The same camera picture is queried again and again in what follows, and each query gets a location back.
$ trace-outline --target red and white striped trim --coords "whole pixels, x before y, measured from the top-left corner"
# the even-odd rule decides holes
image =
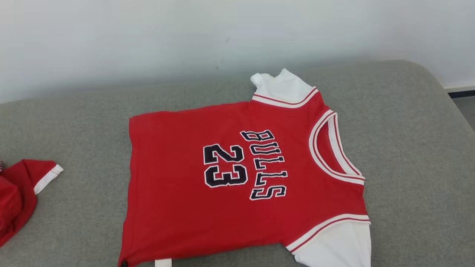
[[[345,222],[358,222],[358,223],[370,223],[370,218],[368,215],[357,215],[357,214],[341,214],[335,216],[331,219],[328,219],[315,227],[310,231],[306,232],[299,239],[292,242],[290,245],[285,248],[289,250],[292,254],[295,254],[301,248],[305,247],[306,244],[309,244],[312,240],[318,237],[318,234],[323,230],[327,229],[330,226],[342,224]]]
[[[343,170],[346,173],[337,172],[331,169],[328,164],[323,160],[317,149],[317,136],[321,128],[325,125],[326,122],[329,122],[328,131],[330,137],[330,143],[332,145],[333,154],[335,155],[338,163],[341,165]],[[308,145],[310,148],[310,153],[312,154],[313,160],[317,165],[331,177],[356,184],[364,184],[364,177],[361,175],[361,172],[351,164],[350,160],[343,153],[343,146],[340,142],[340,134],[338,132],[338,120],[337,114],[332,110],[328,110],[323,114],[323,116],[318,120],[318,122],[313,127],[310,132],[310,138],[308,140]]]
[[[254,94],[254,96],[252,97],[252,100],[259,101],[259,102],[269,104],[269,105],[280,106],[280,107],[298,108],[305,105],[317,93],[318,93],[318,90],[316,87],[314,87],[313,90],[310,91],[310,93],[302,101],[298,103],[289,103],[289,102],[273,99],[273,98],[263,96],[263,95],[258,95],[258,94]]]
[[[35,195],[38,195],[53,179],[55,179],[64,169],[56,164],[43,178],[41,178],[38,183],[33,188]]]

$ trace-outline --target basketball jersey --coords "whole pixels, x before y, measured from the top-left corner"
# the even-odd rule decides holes
[[[337,114],[283,70],[249,102],[130,119],[119,265],[280,243],[311,267],[369,266],[364,177]]]

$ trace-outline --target gray fabric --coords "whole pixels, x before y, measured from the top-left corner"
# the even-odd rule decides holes
[[[475,131],[475,96],[455,98],[453,100],[468,124]]]
[[[366,176],[372,265],[473,266],[475,133],[440,84],[404,61],[290,71],[339,113],[345,152]],[[253,91],[239,77],[0,105],[0,159],[51,159],[65,169],[0,248],[0,265],[114,266],[130,178],[128,118],[249,100]],[[301,266],[280,245],[173,263]]]

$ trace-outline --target gray sofa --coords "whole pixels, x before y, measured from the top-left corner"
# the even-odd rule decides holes
[[[339,113],[345,152],[366,176],[372,265],[475,266],[475,133],[431,74],[406,61],[290,71]],[[30,158],[65,169],[0,248],[0,266],[116,266],[130,178],[128,118],[248,101],[253,91],[246,76],[0,105],[7,166]],[[301,265],[276,244],[173,266]]]

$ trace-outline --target white baseboard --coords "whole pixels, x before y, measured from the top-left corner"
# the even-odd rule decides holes
[[[444,89],[447,91],[447,93],[472,91],[472,90],[475,90],[475,84],[444,86]]]

